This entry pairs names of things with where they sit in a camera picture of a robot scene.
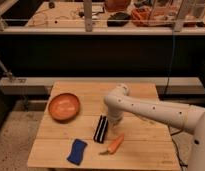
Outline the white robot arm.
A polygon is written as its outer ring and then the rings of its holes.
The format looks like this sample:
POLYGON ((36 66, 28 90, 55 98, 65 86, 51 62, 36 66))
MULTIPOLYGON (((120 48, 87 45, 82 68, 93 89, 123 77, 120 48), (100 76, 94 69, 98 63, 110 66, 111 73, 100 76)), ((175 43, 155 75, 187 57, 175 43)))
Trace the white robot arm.
POLYGON ((108 120, 113 125, 122 120, 123 112, 129 112, 191 134, 192 150, 186 171, 205 171, 204 107, 130 97, 125 84, 112 89, 104 97, 104 103, 108 120))

